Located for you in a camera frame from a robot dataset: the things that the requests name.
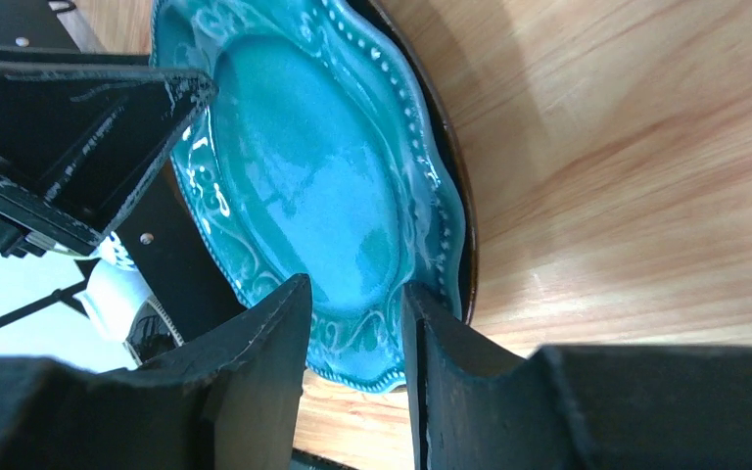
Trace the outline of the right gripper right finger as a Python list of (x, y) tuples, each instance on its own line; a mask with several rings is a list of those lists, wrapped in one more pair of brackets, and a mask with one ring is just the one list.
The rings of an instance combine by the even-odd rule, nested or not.
[(419, 469), (752, 469), (752, 347), (545, 345), (520, 357), (402, 290)]

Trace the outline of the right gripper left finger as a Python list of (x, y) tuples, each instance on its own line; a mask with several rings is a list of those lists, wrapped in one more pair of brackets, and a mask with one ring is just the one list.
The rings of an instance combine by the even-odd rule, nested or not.
[(286, 469), (311, 321), (297, 274), (137, 369), (0, 357), (0, 469)]

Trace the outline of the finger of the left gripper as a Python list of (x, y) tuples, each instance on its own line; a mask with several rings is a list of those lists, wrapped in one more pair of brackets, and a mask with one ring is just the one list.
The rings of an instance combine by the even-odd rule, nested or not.
[(91, 254), (216, 92), (138, 56), (0, 55), (0, 254)]

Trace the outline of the dark teal scalloped plate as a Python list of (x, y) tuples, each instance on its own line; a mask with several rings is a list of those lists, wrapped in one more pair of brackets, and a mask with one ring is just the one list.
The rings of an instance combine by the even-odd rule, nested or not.
[(365, 393), (403, 386), (402, 287), (464, 318), (470, 229), (395, 39), (349, 1), (158, 1), (151, 62), (217, 86), (170, 160), (239, 302), (306, 274), (306, 366)]

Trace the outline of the dark brown speckled bowl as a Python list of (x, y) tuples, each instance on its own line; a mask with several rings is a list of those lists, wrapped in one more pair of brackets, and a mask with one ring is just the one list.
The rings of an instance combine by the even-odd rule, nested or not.
[(135, 314), (123, 344), (140, 366), (184, 343), (160, 302), (156, 298), (150, 298)]

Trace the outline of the white black bowl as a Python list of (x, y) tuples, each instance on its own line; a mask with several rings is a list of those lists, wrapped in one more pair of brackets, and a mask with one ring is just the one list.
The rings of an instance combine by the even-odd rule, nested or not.
[(116, 232), (94, 254), (98, 263), (88, 277), (86, 288), (74, 297), (104, 340), (122, 343), (153, 291)]

